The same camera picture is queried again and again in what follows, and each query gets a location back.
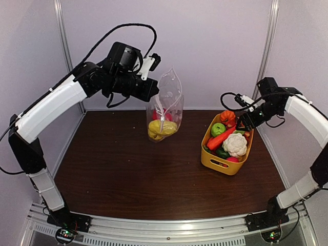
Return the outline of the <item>red toy bell pepper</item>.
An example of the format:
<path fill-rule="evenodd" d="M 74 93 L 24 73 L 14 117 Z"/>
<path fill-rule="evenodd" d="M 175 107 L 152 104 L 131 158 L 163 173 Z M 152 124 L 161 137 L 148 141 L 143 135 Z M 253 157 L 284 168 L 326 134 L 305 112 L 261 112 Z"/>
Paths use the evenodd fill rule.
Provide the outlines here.
<path fill-rule="evenodd" d="M 173 121 L 173 117 L 172 114 L 169 113 L 165 113 L 166 109 L 164 109 L 164 118 L 167 121 Z M 153 110 L 153 114 L 152 114 L 152 120 L 158 120 L 161 119 L 162 115 L 160 112 L 157 112 L 155 109 Z"/>

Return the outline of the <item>clear zip top bag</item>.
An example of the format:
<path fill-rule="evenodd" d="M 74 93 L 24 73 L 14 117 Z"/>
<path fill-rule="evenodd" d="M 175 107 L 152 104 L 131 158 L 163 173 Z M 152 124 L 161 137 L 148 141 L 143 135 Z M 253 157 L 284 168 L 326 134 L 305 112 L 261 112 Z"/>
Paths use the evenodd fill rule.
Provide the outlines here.
<path fill-rule="evenodd" d="M 159 93 L 153 96 L 146 106 L 147 130 L 148 124 L 152 121 L 153 110 L 155 109 L 157 112 L 160 112 L 162 115 L 160 120 L 164 121 L 164 109 L 166 109 L 165 113 L 170 112 L 172 114 L 173 122 L 177 124 L 178 131 L 182 123 L 184 96 L 182 93 L 182 83 L 174 68 L 171 68 L 160 78 L 158 88 Z M 155 141 L 149 136 L 148 138 L 153 142 L 162 141 Z"/>

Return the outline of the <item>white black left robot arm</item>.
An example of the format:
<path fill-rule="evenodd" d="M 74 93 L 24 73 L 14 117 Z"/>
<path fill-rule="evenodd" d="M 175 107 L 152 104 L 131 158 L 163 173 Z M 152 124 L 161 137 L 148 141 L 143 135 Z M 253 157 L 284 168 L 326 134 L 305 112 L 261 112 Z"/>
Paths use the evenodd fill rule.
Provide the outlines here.
<path fill-rule="evenodd" d="M 115 42 L 108 56 L 95 64 L 81 62 L 54 88 L 20 115 L 11 118 L 8 142 L 21 167 L 38 189 L 53 218 L 63 228 L 70 227 L 74 217 L 50 175 L 38 139 L 39 134 L 74 105 L 101 92 L 112 99 L 119 93 L 149 102 L 157 95 L 158 82 L 148 77 L 161 62 L 154 53 L 142 56 L 141 51 Z"/>

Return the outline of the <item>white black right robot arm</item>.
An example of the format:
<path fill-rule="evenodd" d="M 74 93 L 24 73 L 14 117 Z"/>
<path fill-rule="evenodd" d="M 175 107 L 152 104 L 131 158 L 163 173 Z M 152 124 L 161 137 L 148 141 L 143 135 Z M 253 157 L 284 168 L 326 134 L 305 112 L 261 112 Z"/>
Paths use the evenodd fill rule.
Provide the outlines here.
<path fill-rule="evenodd" d="M 327 184 L 327 118 L 294 88 L 277 88 L 277 91 L 262 95 L 257 100 L 240 94 L 235 95 L 234 99 L 242 106 L 239 111 L 246 111 L 237 121 L 238 130 L 252 130 L 275 115 L 288 113 L 313 135 L 321 147 L 308 173 L 269 200 L 268 211 L 263 214 L 262 220 L 266 226 L 271 227 L 282 218 L 283 211 L 308 199 Z"/>

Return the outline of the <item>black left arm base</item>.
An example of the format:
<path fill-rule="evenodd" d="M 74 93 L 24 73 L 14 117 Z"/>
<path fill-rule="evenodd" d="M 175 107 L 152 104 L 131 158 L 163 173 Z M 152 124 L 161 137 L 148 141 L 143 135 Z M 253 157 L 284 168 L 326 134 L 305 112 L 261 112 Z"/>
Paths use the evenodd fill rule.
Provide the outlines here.
<path fill-rule="evenodd" d="M 71 213 L 70 211 L 50 212 L 47 223 L 74 232 L 88 232 L 91 225 L 91 217 Z"/>

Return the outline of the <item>yellow toy bell pepper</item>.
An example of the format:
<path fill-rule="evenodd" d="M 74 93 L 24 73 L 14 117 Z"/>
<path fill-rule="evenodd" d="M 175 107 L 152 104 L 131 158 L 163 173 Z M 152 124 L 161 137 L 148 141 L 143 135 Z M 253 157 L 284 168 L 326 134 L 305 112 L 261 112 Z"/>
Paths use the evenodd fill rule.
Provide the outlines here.
<path fill-rule="evenodd" d="M 155 140 L 160 141 L 164 138 L 171 136 L 177 131 L 178 127 L 175 122 L 168 120 L 153 120 L 148 124 L 148 136 Z"/>

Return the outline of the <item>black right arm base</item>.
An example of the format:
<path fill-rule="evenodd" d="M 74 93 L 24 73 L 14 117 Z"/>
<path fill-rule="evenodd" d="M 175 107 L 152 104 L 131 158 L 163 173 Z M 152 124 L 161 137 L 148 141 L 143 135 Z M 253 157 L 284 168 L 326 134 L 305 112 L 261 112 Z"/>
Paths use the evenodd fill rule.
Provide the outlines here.
<path fill-rule="evenodd" d="M 268 200 L 266 211 L 257 214 L 250 213 L 245 217 L 245 223 L 249 232 L 278 227 L 282 223 L 289 222 L 287 209 L 282 209 L 277 201 L 277 196 Z"/>

